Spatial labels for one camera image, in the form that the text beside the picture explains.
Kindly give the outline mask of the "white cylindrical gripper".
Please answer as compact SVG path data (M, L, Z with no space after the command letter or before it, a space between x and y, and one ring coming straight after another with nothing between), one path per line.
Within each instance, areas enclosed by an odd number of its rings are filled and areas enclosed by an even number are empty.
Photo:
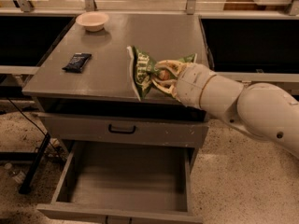
M163 60L155 64L157 69L168 70L178 80L160 80L154 77L151 81L161 92L180 101L183 105L200 108L200 97L205 85L216 73L198 63L182 63L176 60Z

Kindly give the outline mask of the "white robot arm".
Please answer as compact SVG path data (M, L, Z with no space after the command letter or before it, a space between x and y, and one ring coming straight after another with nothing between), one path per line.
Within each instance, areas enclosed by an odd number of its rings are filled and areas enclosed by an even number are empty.
M153 84L185 106L206 111L257 140L272 141L299 157L299 103L269 83L244 84L203 64L161 61Z

